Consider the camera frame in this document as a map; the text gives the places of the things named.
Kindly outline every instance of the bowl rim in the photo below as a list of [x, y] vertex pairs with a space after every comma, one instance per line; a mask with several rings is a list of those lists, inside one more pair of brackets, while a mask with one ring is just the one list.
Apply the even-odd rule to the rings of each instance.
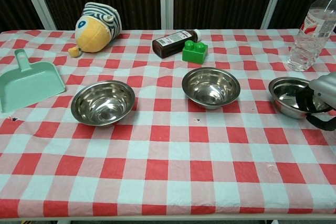
[[[225, 102], [222, 102], [222, 103], [216, 103], [216, 104], [213, 104], [213, 103], [207, 103], [207, 102], [201, 102], [197, 99], [195, 99], [194, 97], [190, 96], [186, 90], [186, 83], [187, 83], [187, 80], [196, 72], [199, 72], [199, 71], [203, 71], [203, 70], [213, 70], [213, 71], [216, 71], [216, 72], [221, 72], [227, 76], [229, 76], [233, 81], [234, 83], [236, 84], [237, 86], [237, 89], [236, 89], [236, 92], [235, 92], [235, 95], [233, 98], [231, 98], [230, 100], [228, 101], [225, 101]], [[203, 106], [213, 106], [213, 107], [220, 107], [220, 106], [224, 106], [224, 105], [228, 105], [232, 102], [234, 102], [240, 95], [240, 84], [239, 84], [239, 81], [237, 80], [236, 77], [234, 77], [231, 73], [223, 70], [223, 69], [220, 69], [220, 68], [213, 68], [213, 67], [200, 67], [200, 68], [195, 68], [191, 71], [189, 71], [182, 79], [182, 89], [183, 89], [183, 92], [186, 94], [186, 96], [194, 101], [195, 103], [198, 103], [200, 105], [203, 105]]]
[[[80, 95], [83, 94], [86, 90], [88, 90], [92, 87], [95, 87], [95, 86], [99, 86], [99, 85], [102, 85], [102, 84], [109, 84], [109, 83], [120, 84], [123, 87], [125, 87], [131, 93], [130, 106], [126, 109], [126, 111], [124, 113], [121, 114], [120, 117], [115, 118], [113, 120], [106, 121], [104, 123], [84, 122], [81, 119], [81, 117], [79, 117], [78, 114], [75, 113], [75, 111], [76, 111], [76, 107], [75, 107], [76, 101], [78, 100]], [[83, 124], [86, 124], [86, 125], [91, 125], [91, 126], [106, 126], [106, 125], [113, 124], [113, 123], [123, 119], [128, 113], [130, 113], [130, 111], [134, 107], [134, 104], [135, 104], [135, 93], [134, 93], [134, 90], [128, 84], [126, 84], [122, 81], [117, 81], [117, 80], [98, 81], [98, 82], [92, 83], [90, 85], [87, 85], [86, 87], [82, 88], [80, 91], [77, 92], [77, 94], [73, 97], [72, 102], [71, 102], [71, 114], [80, 123], [83, 123]]]
[[306, 83], [307, 85], [309, 85], [310, 81], [309, 80], [305, 80], [305, 79], [301, 79], [301, 78], [297, 78], [297, 77], [290, 77], [290, 76], [285, 76], [285, 77], [278, 77], [275, 78], [273, 80], [270, 81], [270, 83], [268, 84], [268, 91], [271, 93], [273, 99], [275, 99], [276, 101], [278, 101], [282, 106], [284, 106], [285, 108], [297, 111], [297, 112], [301, 112], [301, 113], [308, 113], [308, 114], [315, 114], [315, 113], [323, 113], [323, 112], [328, 112], [332, 110], [332, 107], [329, 106], [329, 108], [326, 108], [324, 110], [316, 110], [316, 111], [308, 111], [308, 110], [299, 110], [297, 108], [291, 107], [285, 103], [283, 103], [274, 93], [274, 86], [277, 82], [282, 81], [282, 80], [296, 80], [296, 81], [301, 81]]

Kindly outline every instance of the table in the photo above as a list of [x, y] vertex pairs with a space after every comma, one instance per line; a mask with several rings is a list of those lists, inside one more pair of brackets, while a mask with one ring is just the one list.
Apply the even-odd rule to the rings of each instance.
[[[152, 51], [153, 39], [172, 32], [123, 31], [77, 59], [67, 53], [73, 31], [0, 34], [0, 72], [15, 68], [14, 50], [24, 48], [30, 62], [53, 62], [67, 87], [0, 114], [0, 218], [336, 216], [336, 133], [280, 114], [268, 92], [276, 77], [336, 71], [336, 35], [312, 68], [294, 72], [284, 62], [295, 29], [201, 30], [203, 66], [226, 69], [242, 90], [232, 104], [205, 111], [181, 88], [199, 65]], [[72, 97], [110, 79], [134, 89], [131, 113], [113, 127], [79, 124]]]

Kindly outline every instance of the brown glass bottle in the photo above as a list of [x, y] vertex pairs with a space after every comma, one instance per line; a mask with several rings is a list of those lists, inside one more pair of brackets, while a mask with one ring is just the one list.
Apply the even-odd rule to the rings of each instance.
[[155, 39], [152, 42], [153, 51], [162, 59], [170, 55], [181, 52], [184, 43], [187, 40], [198, 42], [201, 40], [201, 33], [199, 30], [182, 30], [168, 36]]

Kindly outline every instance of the bottle label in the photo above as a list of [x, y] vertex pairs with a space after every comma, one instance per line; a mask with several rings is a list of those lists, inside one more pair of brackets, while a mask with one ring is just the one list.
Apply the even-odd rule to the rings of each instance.
[[312, 38], [327, 38], [334, 30], [336, 20], [324, 20], [316, 18], [309, 12], [301, 26], [301, 31]]
[[192, 35], [190, 33], [188, 33], [187, 31], [179, 31], [178, 33], [171, 34], [167, 37], [157, 39], [157, 41], [162, 46], [167, 46], [169, 44], [172, 44], [174, 42], [177, 42], [177, 41], [183, 40], [185, 38], [189, 38], [189, 37], [192, 37]]

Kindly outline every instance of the plastic water bottle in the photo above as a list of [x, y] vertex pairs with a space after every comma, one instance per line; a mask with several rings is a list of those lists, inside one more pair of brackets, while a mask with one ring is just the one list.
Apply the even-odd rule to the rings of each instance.
[[316, 0], [289, 53], [287, 65], [295, 71], [305, 71], [318, 58], [336, 25], [336, 0]]

